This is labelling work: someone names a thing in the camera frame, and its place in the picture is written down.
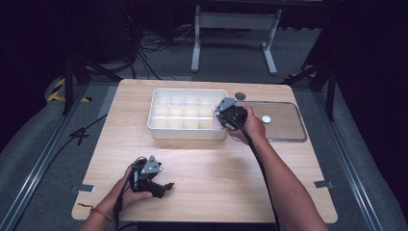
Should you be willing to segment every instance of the white storage box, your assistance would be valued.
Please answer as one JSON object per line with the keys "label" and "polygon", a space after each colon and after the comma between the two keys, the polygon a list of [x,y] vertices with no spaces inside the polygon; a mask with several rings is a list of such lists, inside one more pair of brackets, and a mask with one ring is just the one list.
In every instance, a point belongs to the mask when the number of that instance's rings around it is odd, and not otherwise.
{"label": "white storage box", "polygon": [[156,89],[147,126],[155,139],[224,140],[214,107],[225,90]]}

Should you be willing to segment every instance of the bracelet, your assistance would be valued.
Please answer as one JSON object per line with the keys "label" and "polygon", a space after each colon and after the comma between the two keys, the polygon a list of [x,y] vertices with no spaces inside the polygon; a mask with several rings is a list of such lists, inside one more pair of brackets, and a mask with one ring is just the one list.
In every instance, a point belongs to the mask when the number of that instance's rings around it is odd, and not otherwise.
{"label": "bracelet", "polygon": [[92,212],[96,212],[96,213],[101,214],[101,215],[102,215],[103,217],[105,217],[108,221],[111,221],[111,220],[114,219],[114,218],[112,218],[111,215],[109,215],[109,214],[103,212],[102,210],[99,210],[98,208],[95,208],[95,207],[93,207],[93,206],[91,206],[91,205],[86,205],[86,204],[83,204],[83,203],[78,203],[78,205],[81,205],[81,206],[83,206],[83,207],[90,207],[90,211],[89,211],[90,214],[91,214]]}

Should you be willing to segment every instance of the person's right hand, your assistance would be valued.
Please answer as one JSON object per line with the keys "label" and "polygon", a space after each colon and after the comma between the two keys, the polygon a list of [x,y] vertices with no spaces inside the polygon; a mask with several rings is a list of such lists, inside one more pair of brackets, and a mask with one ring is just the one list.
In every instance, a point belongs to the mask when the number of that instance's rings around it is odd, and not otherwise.
{"label": "person's right hand", "polygon": [[[246,119],[245,125],[243,128],[249,137],[255,141],[259,139],[266,138],[266,128],[264,122],[254,115],[254,111],[250,106],[243,106],[243,108],[248,112],[248,117]],[[248,144],[248,140],[243,135],[241,130],[232,131],[231,129],[226,129],[228,134],[232,137],[240,139],[243,143]]]}

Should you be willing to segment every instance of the transparent plastic lid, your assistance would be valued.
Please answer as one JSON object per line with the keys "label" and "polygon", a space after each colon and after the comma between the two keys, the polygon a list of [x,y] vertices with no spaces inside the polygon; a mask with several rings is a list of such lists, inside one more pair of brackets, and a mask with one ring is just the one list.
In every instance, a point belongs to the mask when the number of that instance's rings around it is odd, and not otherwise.
{"label": "transparent plastic lid", "polygon": [[240,101],[237,106],[251,106],[255,116],[262,118],[270,142],[307,140],[300,111],[290,102]]}

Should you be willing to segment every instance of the wooden table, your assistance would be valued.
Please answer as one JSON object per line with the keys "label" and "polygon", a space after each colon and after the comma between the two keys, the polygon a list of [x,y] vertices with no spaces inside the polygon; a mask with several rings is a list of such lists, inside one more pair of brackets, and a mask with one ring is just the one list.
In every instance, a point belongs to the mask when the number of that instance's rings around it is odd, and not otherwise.
{"label": "wooden table", "polygon": [[[274,222],[268,191],[250,148],[227,137],[223,141],[155,140],[146,125],[153,90],[215,89],[247,100],[296,103],[290,87],[282,85],[123,80],[117,89],[84,184],[93,193],[80,192],[72,210],[86,219],[89,209],[110,191],[124,170],[139,156],[154,155],[163,170],[154,182],[174,182],[162,199],[138,202],[120,213],[122,220],[195,222]],[[337,220],[327,188],[314,182],[323,176],[310,140],[275,142],[277,153],[306,187],[327,223]]]}

